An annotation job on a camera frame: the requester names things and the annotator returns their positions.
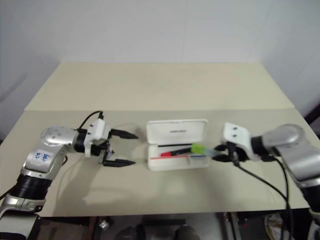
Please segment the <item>red pen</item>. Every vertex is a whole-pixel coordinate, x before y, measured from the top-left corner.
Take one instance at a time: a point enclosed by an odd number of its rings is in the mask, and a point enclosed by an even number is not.
[[[181,154],[191,153],[191,147],[183,148],[175,151],[167,151],[164,153],[161,153],[161,157],[168,157],[168,156],[176,156]]]

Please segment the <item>floor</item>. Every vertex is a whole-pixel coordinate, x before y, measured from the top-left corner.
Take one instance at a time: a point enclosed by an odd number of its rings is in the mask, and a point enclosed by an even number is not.
[[[87,232],[85,226],[42,220],[37,240],[84,240]]]
[[[134,215],[114,216],[114,224],[101,235],[101,240],[116,239],[117,234],[130,226],[142,221],[158,219],[185,219],[186,224],[193,227],[201,240],[225,240],[221,231],[221,222],[214,213],[168,214],[168,215]],[[179,226],[147,227],[147,240],[173,240],[175,230]],[[264,218],[256,217],[247,221],[247,227],[240,226],[242,240],[268,240],[265,232]]]

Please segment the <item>green highlighter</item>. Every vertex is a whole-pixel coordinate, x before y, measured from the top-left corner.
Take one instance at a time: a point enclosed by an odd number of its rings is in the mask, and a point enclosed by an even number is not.
[[[201,154],[206,155],[209,158],[213,158],[216,155],[221,154],[220,151],[214,150],[214,149],[208,149],[204,145],[193,143],[191,146],[191,152],[194,154]]]

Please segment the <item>black cable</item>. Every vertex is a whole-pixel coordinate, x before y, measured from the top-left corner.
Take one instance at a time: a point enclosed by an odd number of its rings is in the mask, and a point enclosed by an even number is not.
[[[68,157],[67,157],[67,156],[65,156],[65,157],[64,157],[64,162],[62,163],[62,165],[61,165],[61,166],[65,165],[67,161],[68,161]]]
[[[235,165],[237,168],[239,168],[240,170],[242,170],[243,172],[251,175],[252,177],[258,179],[259,181],[263,182],[264,184],[268,185],[270,188],[272,188],[273,190],[275,190],[285,201],[286,203],[286,210],[288,209],[288,212],[290,213],[290,223],[292,224],[291,225],[291,228],[290,228],[290,234],[289,234],[289,240],[292,239],[292,233],[293,233],[293,222],[294,222],[294,219],[293,219],[293,213],[292,213],[292,209],[290,207],[290,204],[289,204],[289,201],[287,199],[287,197],[278,189],[276,188],[275,186],[273,186],[271,183],[269,183],[268,181],[264,180],[263,178],[259,177],[258,175],[254,174],[253,172],[250,172],[249,170],[243,168],[240,166],[240,164],[236,164]]]
[[[2,194],[2,195],[0,196],[0,200],[2,200],[3,198],[5,198],[5,196],[6,196],[8,193],[10,193],[13,188],[14,188],[14,187],[10,188],[8,191],[6,191],[4,194]]]
[[[275,159],[275,160],[276,160],[276,162],[279,164],[279,166],[282,169],[284,180],[285,180],[285,195],[286,195],[287,202],[289,202],[289,181],[288,181],[287,172],[286,172],[286,169],[283,166],[283,164],[278,159]],[[288,204],[286,204],[285,205],[285,211],[283,213],[283,223],[282,223],[282,226],[281,226],[281,237],[280,237],[280,240],[284,239],[284,232],[285,232],[285,224],[284,223],[288,219],[288,214],[290,214],[290,211],[289,211]],[[290,216],[289,239],[291,239],[291,237],[293,235],[293,229],[294,229],[293,216]]]
[[[99,111],[94,111],[93,113],[91,113],[89,116],[87,116],[87,117],[85,118],[85,120],[81,123],[81,125],[78,127],[78,129],[81,129],[81,128],[85,125],[85,123],[88,121],[88,119],[89,119],[91,116],[95,115],[95,114],[99,114],[99,117],[98,117],[98,118],[104,119],[103,113],[104,113],[104,112],[101,111],[101,110],[99,110]]]

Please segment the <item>metal screw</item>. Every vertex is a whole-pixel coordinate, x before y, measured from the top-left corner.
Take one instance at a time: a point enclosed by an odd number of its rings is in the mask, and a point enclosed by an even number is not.
[[[229,222],[228,214],[226,214],[226,213],[224,212],[224,213],[223,213],[223,217],[224,217],[224,219],[225,219],[227,222]]]
[[[100,222],[99,227],[102,229],[102,231],[106,231],[108,228],[110,228],[110,224],[106,220],[103,220]]]

